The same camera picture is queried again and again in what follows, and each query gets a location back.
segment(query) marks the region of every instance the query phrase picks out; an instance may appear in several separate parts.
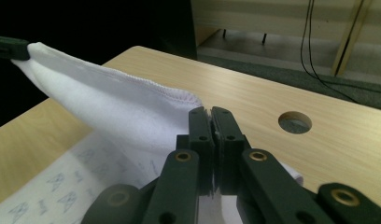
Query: black cable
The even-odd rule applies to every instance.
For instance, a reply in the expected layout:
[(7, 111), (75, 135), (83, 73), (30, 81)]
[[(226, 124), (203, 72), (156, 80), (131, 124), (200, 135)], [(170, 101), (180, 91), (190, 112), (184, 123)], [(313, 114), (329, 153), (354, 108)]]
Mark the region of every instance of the black cable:
[[(314, 8), (314, 0), (309, 0), (309, 4), (307, 6), (307, 13), (306, 13), (306, 21), (305, 21), (305, 24), (304, 24), (304, 30), (303, 30), (303, 37), (302, 37), (302, 45), (301, 45), (301, 62), (302, 62), (302, 66), (303, 66), (303, 69), (304, 71), (306, 72), (307, 75), (309, 75), (310, 77), (313, 77), (313, 78), (316, 78), (322, 85), (324, 85), (325, 87), (327, 87), (328, 89), (330, 90), (333, 90), (333, 91), (336, 91), (337, 93), (345, 96), (345, 98), (349, 99), (350, 101), (352, 101), (353, 103), (356, 103), (356, 104), (359, 104), (359, 102), (357, 102), (356, 100), (354, 100), (353, 98), (351, 98), (350, 96), (328, 86), (323, 80), (321, 80), (321, 78), (319, 78), (316, 70), (314, 69), (314, 66), (313, 66), (313, 61), (312, 61), (312, 54), (311, 54), (311, 44), (310, 44), (310, 39), (311, 39), (311, 34), (312, 34), (312, 15), (313, 15), (313, 8)], [(310, 60), (310, 66), (312, 67), (312, 70), (314, 72), (314, 75), (312, 75), (309, 71), (307, 71), (306, 67), (304, 66), (304, 63), (303, 63), (303, 43), (304, 43), (304, 37), (305, 37), (305, 34), (306, 34), (306, 30), (307, 30), (307, 24), (309, 24), (309, 40), (308, 40), (308, 47), (309, 47), (309, 60)]]

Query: floor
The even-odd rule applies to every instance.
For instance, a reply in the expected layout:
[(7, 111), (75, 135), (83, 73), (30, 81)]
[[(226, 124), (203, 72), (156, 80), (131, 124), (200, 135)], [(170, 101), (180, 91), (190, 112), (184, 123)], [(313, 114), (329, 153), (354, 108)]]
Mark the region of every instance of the floor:
[[(198, 47), (198, 54), (235, 61), (257, 63), (282, 68), (303, 70), (301, 63), (302, 38), (267, 34), (264, 45), (263, 34), (227, 30), (216, 31)], [(332, 64), (339, 42), (312, 39), (310, 41), (312, 64), (319, 75), (331, 76)], [(303, 62), (311, 70), (308, 39), (303, 45)], [(358, 81), (381, 84), (381, 46), (356, 44), (345, 72), (340, 75)]]

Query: white towel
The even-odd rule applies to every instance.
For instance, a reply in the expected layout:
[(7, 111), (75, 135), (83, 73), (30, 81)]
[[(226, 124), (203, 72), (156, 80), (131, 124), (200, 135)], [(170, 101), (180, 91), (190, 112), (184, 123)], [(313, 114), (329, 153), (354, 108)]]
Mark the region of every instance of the white towel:
[[(167, 88), (147, 79), (88, 63), (42, 43), (30, 44), (28, 50), (30, 60), (12, 62), (47, 96), (90, 125), (98, 136), (120, 151), (126, 158), (123, 162), (132, 162), (137, 171), (131, 174), (142, 175), (138, 180), (144, 179), (143, 184), (159, 176), (167, 155), (176, 149), (176, 136), (189, 133), (188, 112), (203, 105), (201, 100), (191, 92)], [(71, 157), (62, 157), (56, 162), (68, 160), (66, 158)], [(51, 166), (45, 173), (55, 174), (54, 169), (57, 168), (54, 167), (56, 166)], [(285, 168), (302, 185), (302, 176), (287, 165)], [(72, 168), (68, 169), (69, 174), (75, 172)], [(47, 195), (42, 196), (39, 195), (40, 192), (32, 191), (33, 185), (37, 185), (41, 178), (46, 178), (46, 175), (37, 176), (15, 196), (24, 201), (27, 197), (30, 200), (34, 198), (36, 202), (39, 202), (37, 199), (39, 196), (49, 197), (51, 192), (47, 191)], [(137, 184), (138, 187), (143, 185), (139, 181), (137, 183), (135, 181), (137, 178), (134, 176), (128, 179), (129, 184)], [(125, 179), (118, 178), (118, 182), (123, 183)], [(93, 194), (98, 195), (100, 191), (95, 191)], [(8, 205), (8, 203), (16, 202), (16, 199), (13, 197), (9, 199), (0, 204), (1, 210), (16, 208), (16, 204)], [(90, 205), (91, 202), (77, 203), (72, 204), (71, 207), (84, 212)], [(221, 213), (222, 209), (235, 209), (234, 206), (231, 197), (221, 200), (216, 195), (214, 201), (211, 198), (202, 197), (199, 223), (222, 223), (223, 219), (226, 223), (237, 222), (238, 217), (234, 219), (227, 217), (233, 212)], [(42, 221), (38, 219), (40, 216), (32, 215), (37, 212), (28, 214), (30, 214), (29, 217), (21, 214), (13, 218), (13, 213), (10, 211), (0, 212), (0, 216), (9, 216), (16, 224), (48, 223), (48, 219)], [(70, 213), (64, 214), (63, 211), (53, 214), (51, 222), (69, 223), (68, 214)], [(79, 216), (71, 218), (74, 223), (79, 221)]]

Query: wooden table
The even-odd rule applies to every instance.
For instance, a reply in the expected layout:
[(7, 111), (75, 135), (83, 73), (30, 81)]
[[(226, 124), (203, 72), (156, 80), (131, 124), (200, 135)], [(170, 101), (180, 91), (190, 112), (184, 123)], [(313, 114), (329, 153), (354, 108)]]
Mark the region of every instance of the wooden table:
[[(142, 47), (105, 66), (191, 91), (207, 109), (232, 111), (250, 144), (299, 171), (306, 188), (340, 182), (381, 206), (380, 110)], [(281, 129), (278, 118), (289, 111), (310, 118), (311, 130)], [(51, 99), (1, 127), (0, 202), (90, 131)]]

